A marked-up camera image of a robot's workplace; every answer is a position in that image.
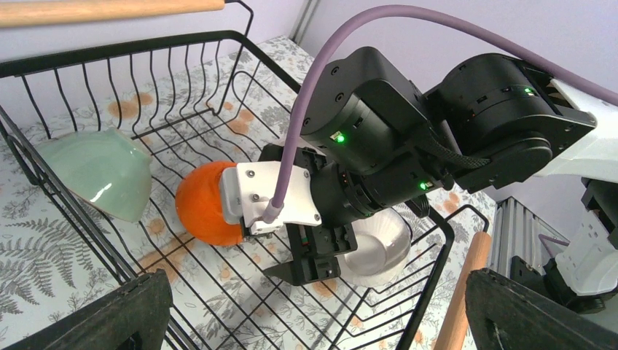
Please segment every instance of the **white bowl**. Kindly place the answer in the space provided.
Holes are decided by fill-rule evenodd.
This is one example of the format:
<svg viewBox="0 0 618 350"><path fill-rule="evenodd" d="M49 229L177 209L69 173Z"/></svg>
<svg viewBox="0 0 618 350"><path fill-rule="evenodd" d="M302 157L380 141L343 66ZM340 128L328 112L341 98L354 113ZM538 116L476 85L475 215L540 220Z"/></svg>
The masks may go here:
<svg viewBox="0 0 618 350"><path fill-rule="evenodd" d="M352 222L352 228L359 248L337 256L342 279L363 287L379 287L402 272L412 232L394 209Z"/></svg>

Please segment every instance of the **orange cup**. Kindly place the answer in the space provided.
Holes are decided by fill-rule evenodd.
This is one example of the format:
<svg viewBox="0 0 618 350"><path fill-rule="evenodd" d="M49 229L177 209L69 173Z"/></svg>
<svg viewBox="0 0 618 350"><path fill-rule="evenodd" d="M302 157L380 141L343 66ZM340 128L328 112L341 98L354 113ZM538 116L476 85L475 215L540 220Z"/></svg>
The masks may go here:
<svg viewBox="0 0 618 350"><path fill-rule="evenodd" d="M200 166L182 180L176 191L176 213L184 228L214 246L233 246L243 241L240 225L225 222L219 194L223 170L234 166L230 162Z"/></svg>

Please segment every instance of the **green dish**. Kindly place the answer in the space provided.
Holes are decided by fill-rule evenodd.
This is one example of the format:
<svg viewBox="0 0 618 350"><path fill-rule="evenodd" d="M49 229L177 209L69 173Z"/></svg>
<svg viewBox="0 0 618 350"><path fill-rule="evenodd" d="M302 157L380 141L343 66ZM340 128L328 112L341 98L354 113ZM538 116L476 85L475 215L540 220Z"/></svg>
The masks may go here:
<svg viewBox="0 0 618 350"><path fill-rule="evenodd" d="M36 150L75 195L118 219L140 220L152 188L152 158L118 129L70 133Z"/></svg>

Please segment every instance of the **white wall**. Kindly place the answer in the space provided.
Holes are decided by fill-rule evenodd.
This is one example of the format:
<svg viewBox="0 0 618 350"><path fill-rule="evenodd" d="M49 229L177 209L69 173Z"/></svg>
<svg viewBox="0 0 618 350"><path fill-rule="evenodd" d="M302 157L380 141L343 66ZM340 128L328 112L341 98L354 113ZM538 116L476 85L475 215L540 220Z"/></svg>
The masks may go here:
<svg viewBox="0 0 618 350"><path fill-rule="evenodd" d="M246 0L254 10L255 16L249 39L255 43L263 42L275 36L289 35L302 8L304 0L286 0L286 6L278 1ZM135 20L117 20L97 23L80 23L61 26L39 26L30 28L0 29L0 62L18 58L32 57L47 53L58 53L84 47L94 47L161 36L171 36L204 31L235 30L243 33L249 13L239 4L227 4L218 12L201 12L185 15L143 18ZM219 56L237 50L239 45L227 41L222 44ZM199 64L201 45L190 47L188 63L190 68ZM204 61L214 59L216 44L208 44ZM154 75L167 77L167 50L154 53ZM138 86L152 81L148 68L149 55L144 53L133 57L135 76ZM173 73L184 70L184 48L172 50L171 70ZM114 85L118 93L134 91L128 69L128 57L112 59ZM106 62L91 63L87 73L96 99L113 95L107 78ZM60 80L71 108L87 106L90 97L85 89L81 67L59 70ZM65 105L56 88L53 72L28 77L32 93L44 112L45 117L66 113ZM20 127L30 125L38 120L20 78L0 79L0 104Z"/></svg>
<svg viewBox="0 0 618 350"><path fill-rule="evenodd" d="M593 82L618 91L618 6L615 1L324 0L301 46L316 55L328 37L356 13L381 4L411 4L445 12L531 49ZM499 52L452 29L407 18L376 20L351 34L335 57L362 46L378 48L421 90L428 90L461 61ZM533 179L490 195L513 195L565 236L575 232L583 186L575 176Z"/></svg>

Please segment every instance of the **patterned tablecloth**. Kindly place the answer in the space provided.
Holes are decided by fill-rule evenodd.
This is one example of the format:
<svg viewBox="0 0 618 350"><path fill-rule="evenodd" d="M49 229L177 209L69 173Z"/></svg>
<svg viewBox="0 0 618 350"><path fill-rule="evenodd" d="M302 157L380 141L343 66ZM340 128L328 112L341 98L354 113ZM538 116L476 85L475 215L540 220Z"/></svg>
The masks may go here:
<svg viewBox="0 0 618 350"><path fill-rule="evenodd" d="M278 37L259 47L293 78L302 81L312 59L296 44L287 38ZM222 67L230 66L234 58L232 54L219 59L216 65L207 62L190 71L187 69L173 77L159 79L157 89L151 83L141 86L138 93L132 90L120 94L121 108L118 108L115 100L107 98L98 101L96 108L85 106L73 109L72 112L80 130L92 129L96 124L95 113L101 115L104 127L117 125L122 114L124 123L121 130L131 134L132 129L147 128L148 122L152 124L154 120L156 123L158 118L173 119L183 114L183 108L195 108L194 102L200 103L206 90L208 94L211 91L216 96L220 94L220 91L206 87L206 81L219 73L216 69L222 71ZM269 70L258 66L257 59L251 54L243 53L239 67L254 72L256 80L269 91L274 91L281 104L265 98L264 90L250 85L248 74L246 77L241 74L235 81L236 99L225 102L219 119L210 115L196 122L211 125L223 119L231 120L227 127L194 137L197 140L195 143L190 141L163 152L157 150L173 144L179 138L190 139L200 125L185 124L183 127L178 124L176 130L161 131L141 139L156 154L151 167L156 181L153 181L152 201L139 223L109 219L90 207L86 206L86 209L106 237L119 248L127 261L132 262L136 271L140 270L137 264L148 271L156 268L166 270L173 287L175 304L193 325L190 334L196 342L205 341L216 347L226 341L227 333L212 317L218 314L227 327L236 329L236 338L248 349L269 349L274 345L282 349L321 348L325 346L324 336L333 336L340 330L340 326L328 326L326 334L321 334L316 327L306 324L306 319L299 316L299 312L305 312L320 327L326 327L330 319L329 310L340 309L340 301L348 300L353 294L347 284L339 279L305 287L282 284L272 293L274 283L266 279L259 269L289 259L290 254L284 243L285 233L231 248L215 248L185 233L174 211L173 192L181 176L186 176L195 166L210 160L228 158L234 161L256 160L259 156L258 147L271 141L281 142L286 132L289 108L295 97L293 92L281 81L273 79ZM182 85L190 79L203 79L204 91L183 90ZM245 104L241 104L238 97L243 94ZM177 103L177 98L184 98L187 103ZM153 117L149 120L141 118L142 115ZM59 136L72 128L66 115L48 120L53 136ZM24 129L24 132L34 144L44 139L39 124ZM105 295L116 288L117 283L42 191L28 183L4 142L0 143L0 154L0 346L5 347ZM450 192L434 191L429 198L431 204L443 215L470 203L490 221L493 219L495 203L482 192L470 195L457 187ZM396 210L411 224L414 234L431 227L429 221L414 217L403 206L397 206ZM455 243L415 335L414 349L433 348L472 235L482 227L480 219L470 211L462 212L452 221L452 225L455 229ZM175 237L186 242L186 249L178 249L180 243ZM126 244L126 250L122 248L120 238ZM421 244L413 247L410 259L421 255L429 244L441 242L442 234L439 231L432 233ZM153 249L153 244L162 252L170 253L168 262L159 260L160 255ZM437 249L431 249L407 270L419 269L435 259L437 253ZM222 294L223 289L228 293L227 296ZM290 300L300 307L292 307ZM239 324L238 320L245 319L247 313L254 309L256 311L251 315L251 322ZM378 311L368 308L359 310L359 315L370 316L375 312ZM354 337L364 334L365 330L371 330L380 320L379 317L367 322L361 319L363 317L352 318L348 335L344 335L338 343L341 349L349 349L361 340L367 341L367 337L376 339L382 334L369 332ZM288 331L282 327L282 322L293 326L297 332ZM268 332L274 341L265 340L264 332ZM391 349L395 343L396 339L387 339L368 349ZM228 349L234 349L233 342L226 344L230 345ZM467 337L464 348L474 348L471 336Z"/></svg>

